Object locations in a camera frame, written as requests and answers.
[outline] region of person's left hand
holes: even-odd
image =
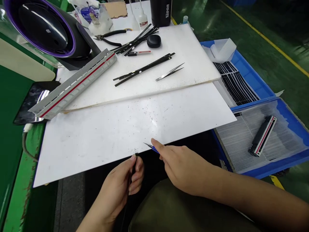
[[[128,178],[132,173],[133,165],[136,161],[135,173],[132,175],[132,183],[129,186]],[[140,157],[133,155],[115,167],[107,175],[102,188],[93,203],[90,211],[92,215],[99,215],[100,222],[111,224],[123,209],[127,202],[128,194],[133,195],[141,189],[144,178],[144,164]]]

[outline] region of cardboard piece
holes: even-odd
[[[111,19],[128,16],[125,2],[111,2],[104,5]]]

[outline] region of green floor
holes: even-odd
[[[276,30],[279,13],[268,1],[257,0],[253,6],[233,9],[309,72],[309,49]],[[309,128],[309,78],[305,74],[218,0],[173,1],[172,16],[176,23],[181,23],[184,15],[189,16],[200,42],[231,38],[274,92],[285,90],[281,97]],[[292,167],[279,180],[287,191],[309,203],[309,162]]]

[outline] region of blue bin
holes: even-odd
[[[214,44],[214,41],[205,41],[201,42],[201,45],[205,47],[210,47]],[[263,104],[265,102],[270,101],[278,101],[277,109],[284,116],[286,121],[288,122],[288,127],[295,134],[297,134],[300,138],[303,139],[303,142],[308,149],[293,155],[289,158],[285,158],[279,160],[277,162],[273,162],[267,164],[258,169],[254,169],[243,173],[243,175],[255,177],[258,179],[264,178],[276,172],[282,171],[286,168],[292,167],[297,164],[301,164],[309,160],[309,132],[303,124],[296,118],[294,113],[290,110],[290,108],[286,105],[286,103],[279,97],[276,97],[274,92],[269,88],[269,86],[262,80],[262,78],[258,75],[256,71],[250,66],[250,64],[245,60],[245,58],[236,50],[231,62],[235,65],[238,71],[241,73],[243,78],[247,81],[247,83],[251,86],[251,88],[257,93],[257,95],[261,98],[261,100],[250,102],[244,105],[232,107],[232,112],[241,111],[259,104]],[[227,170],[232,171],[232,167],[229,164],[228,157],[224,152],[224,149],[220,143],[220,140],[217,138],[214,130],[212,130],[213,135],[216,139],[216,142],[219,146],[220,154],[219,159],[224,161]]]

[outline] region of person's right hand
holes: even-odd
[[[214,175],[220,175],[222,169],[208,163],[199,154],[186,146],[164,146],[151,139],[151,143],[160,153],[165,164],[165,171],[175,187],[194,195],[207,197],[210,192],[220,186],[214,183]]]

